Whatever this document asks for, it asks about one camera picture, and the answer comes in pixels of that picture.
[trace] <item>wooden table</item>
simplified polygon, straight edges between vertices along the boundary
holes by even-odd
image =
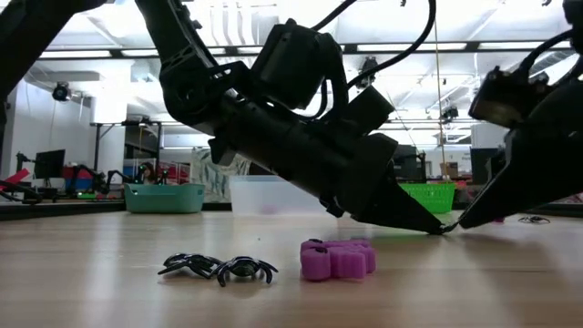
[[[362,282],[300,279],[309,238],[371,238]],[[158,277],[177,251],[250,255],[272,285]],[[0,222],[0,327],[583,327],[583,220],[444,237],[349,219],[125,212]]]

